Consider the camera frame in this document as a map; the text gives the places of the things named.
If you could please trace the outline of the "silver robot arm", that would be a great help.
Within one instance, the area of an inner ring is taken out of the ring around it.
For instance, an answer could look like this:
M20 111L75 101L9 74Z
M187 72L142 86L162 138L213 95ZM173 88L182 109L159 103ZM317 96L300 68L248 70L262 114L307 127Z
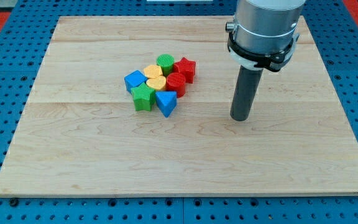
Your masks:
M276 54L290 45L305 0L238 0L226 32L242 49Z

